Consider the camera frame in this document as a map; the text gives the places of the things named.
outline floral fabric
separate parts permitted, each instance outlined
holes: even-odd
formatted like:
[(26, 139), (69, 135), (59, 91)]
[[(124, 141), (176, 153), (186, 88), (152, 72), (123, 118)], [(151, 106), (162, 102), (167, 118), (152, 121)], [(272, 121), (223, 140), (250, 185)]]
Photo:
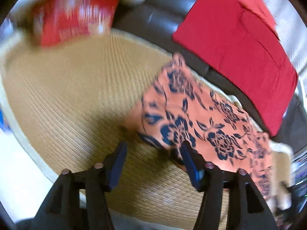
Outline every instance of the floral fabric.
[(245, 169), (265, 198), (270, 193), (271, 151), (267, 133), (249, 115), (192, 76), (175, 54), (131, 111), (126, 127), (183, 165), (184, 140), (222, 170)]

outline red packet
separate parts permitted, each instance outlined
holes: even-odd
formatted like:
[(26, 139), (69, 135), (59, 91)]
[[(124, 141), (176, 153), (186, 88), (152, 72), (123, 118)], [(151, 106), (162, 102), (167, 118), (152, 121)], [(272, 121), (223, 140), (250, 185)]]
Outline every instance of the red packet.
[(53, 46), (79, 35), (108, 32), (119, 0), (46, 0), (34, 8), (39, 44)]

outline white floor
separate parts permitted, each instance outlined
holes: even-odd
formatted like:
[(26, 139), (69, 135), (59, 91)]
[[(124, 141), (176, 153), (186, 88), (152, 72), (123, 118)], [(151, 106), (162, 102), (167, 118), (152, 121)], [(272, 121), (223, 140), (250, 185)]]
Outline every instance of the white floor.
[(34, 217), (52, 186), (12, 133), (0, 129), (0, 201), (14, 222)]

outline red bag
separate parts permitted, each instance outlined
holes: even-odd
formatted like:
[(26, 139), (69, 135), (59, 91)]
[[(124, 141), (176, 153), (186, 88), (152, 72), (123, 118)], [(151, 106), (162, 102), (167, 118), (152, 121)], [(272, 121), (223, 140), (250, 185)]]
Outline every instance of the red bag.
[(47, 47), (78, 35), (110, 30), (119, 0), (46, 0), (34, 10), (33, 29)]

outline clothing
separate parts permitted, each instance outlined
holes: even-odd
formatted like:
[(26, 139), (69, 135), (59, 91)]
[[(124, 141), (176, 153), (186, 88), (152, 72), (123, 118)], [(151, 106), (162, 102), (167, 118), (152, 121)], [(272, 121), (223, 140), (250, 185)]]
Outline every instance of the clothing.
[(250, 10), (257, 15), (278, 38), (275, 30), (276, 22), (270, 11), (264, 4), (263, 0), (237, 0), (244, 8)]
[(237, 0), (197, 0), (172, 37), (240, 88), (277, 134), (298, 76), (258, 16)]
[(269, 195), (268, 134), (257, 132), (244, 110), (198, 83), (179, 54), (162, 68), (125, 126), (150, 145), (168, 150), (179, 165), (179, 148), (187, 140), (220, 169), (245, 169), (262, 195)]

